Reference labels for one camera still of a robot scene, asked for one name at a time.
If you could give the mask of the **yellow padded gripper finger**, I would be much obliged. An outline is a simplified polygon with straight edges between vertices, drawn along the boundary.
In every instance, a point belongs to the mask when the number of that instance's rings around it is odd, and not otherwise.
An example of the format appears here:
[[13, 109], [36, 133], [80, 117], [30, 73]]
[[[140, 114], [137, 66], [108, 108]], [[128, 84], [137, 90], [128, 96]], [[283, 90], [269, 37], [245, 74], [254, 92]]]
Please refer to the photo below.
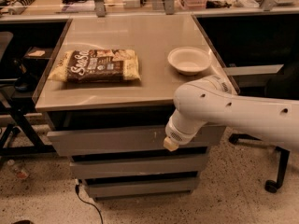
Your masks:
[[178, 149], [178, 144], [172, 141], [169, 137], [164, 139], [164, 148], [168, 149], [169, 151], [175, 151]]

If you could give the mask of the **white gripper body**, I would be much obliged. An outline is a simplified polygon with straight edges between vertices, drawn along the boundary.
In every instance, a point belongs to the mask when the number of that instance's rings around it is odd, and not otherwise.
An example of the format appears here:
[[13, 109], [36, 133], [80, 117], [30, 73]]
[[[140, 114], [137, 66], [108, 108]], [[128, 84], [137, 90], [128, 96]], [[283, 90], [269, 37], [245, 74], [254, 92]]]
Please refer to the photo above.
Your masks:
[[187, 145], [200, 129], [200, 122], [191, 119], [170, 118], [166, 128], [166, 136], [175, 144]]

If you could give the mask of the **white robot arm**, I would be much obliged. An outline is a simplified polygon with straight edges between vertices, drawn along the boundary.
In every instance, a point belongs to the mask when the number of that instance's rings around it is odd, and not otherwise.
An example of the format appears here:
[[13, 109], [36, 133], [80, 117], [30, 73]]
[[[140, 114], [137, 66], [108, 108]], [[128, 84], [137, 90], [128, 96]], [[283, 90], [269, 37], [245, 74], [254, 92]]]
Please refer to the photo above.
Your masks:
[[234, 128], [287, 150], [299, 150], [299, 102], [239, 96], [230, 82], [212, 75], [179, 86], [166, 127], [170, 151], [191, 142], [208, 122]]

